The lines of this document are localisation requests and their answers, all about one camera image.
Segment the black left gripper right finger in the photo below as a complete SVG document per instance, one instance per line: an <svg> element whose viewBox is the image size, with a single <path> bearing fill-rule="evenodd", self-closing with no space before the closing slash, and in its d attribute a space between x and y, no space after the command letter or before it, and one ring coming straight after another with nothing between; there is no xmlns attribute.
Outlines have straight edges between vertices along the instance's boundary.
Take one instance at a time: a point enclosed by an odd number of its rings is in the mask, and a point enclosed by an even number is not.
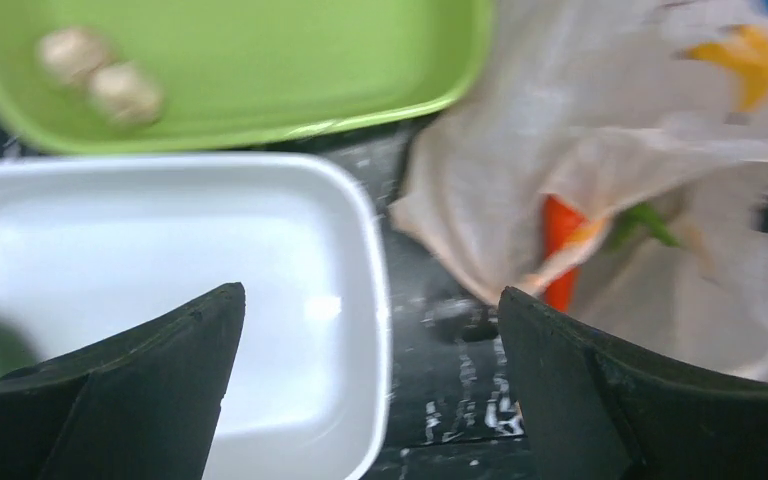
<svg viewBox="0 0 768 480"><path fill-rule="evenodd" d="M768 383L693 366L506 288L498 329L543 479L768 479Z"/></svg>

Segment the banana print plastic bag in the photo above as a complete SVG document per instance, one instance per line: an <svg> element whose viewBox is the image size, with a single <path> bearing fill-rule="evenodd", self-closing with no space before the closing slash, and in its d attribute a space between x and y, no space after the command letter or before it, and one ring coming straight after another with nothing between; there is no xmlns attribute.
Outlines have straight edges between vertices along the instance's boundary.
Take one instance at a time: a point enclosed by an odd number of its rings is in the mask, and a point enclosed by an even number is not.
<svg viewBox="0 0 768 480"><path fill-rule="evenodd" d="M390 207L488 304L582 268L579 320L768 381L768 2L501 1Z"/></svg>

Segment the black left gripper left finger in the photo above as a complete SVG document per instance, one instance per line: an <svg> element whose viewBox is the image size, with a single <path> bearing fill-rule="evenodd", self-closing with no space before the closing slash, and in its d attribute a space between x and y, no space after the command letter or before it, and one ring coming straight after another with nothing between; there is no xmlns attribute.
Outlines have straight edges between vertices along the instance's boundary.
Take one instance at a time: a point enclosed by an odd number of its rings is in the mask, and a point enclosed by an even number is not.
<svg viewBox="0 0 768 480"><path fill-rule="evenodd" d="M0 377L0 479L198 479L244 325L226 283Z"/></svg>

